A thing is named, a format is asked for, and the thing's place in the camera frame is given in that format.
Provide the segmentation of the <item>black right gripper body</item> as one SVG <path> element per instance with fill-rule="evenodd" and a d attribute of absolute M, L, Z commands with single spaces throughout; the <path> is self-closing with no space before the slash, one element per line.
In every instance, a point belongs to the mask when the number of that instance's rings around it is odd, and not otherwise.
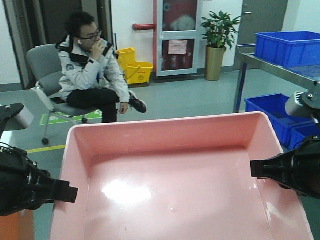
<path fill-rule="evenodd" d="M 305 140 L 289 155 L 288 188 L 301 196 L 320 198 L 320 142 Z"/>

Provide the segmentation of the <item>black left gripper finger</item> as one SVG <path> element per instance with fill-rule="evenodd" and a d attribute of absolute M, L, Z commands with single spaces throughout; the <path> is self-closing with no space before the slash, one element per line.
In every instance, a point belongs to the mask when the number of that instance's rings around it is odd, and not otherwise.
<path fill-rule="evenodd" d="M 49 197 L 47 203 L 55 201 L 75 203 L 78 195 L 78 188 L 70 186 L 69 181 L 49 177 Z"/>

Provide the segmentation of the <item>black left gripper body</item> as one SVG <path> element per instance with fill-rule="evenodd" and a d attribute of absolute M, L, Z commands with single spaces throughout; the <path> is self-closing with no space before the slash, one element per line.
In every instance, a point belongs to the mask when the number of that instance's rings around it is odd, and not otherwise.
<path fill-rule="evenodd" d="M 27 157 L 27 152 L 16 147 L 0 148 L 0 215 L 9 216 L 22 210 L 37 210 L 48 199 L 40 196 L 38 186 L 47 170 Z"/>

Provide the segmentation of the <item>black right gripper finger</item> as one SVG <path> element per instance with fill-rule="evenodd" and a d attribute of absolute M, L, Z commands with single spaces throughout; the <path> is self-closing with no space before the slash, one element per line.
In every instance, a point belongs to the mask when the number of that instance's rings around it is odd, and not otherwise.
<path fill-rule="evenodd" d="M 271 179 L 288 182 L 293 172 L 292 160 L 295 151 L 278 154 L 269 159 L 251 160 L 251 176 L 257 179 Z"/>

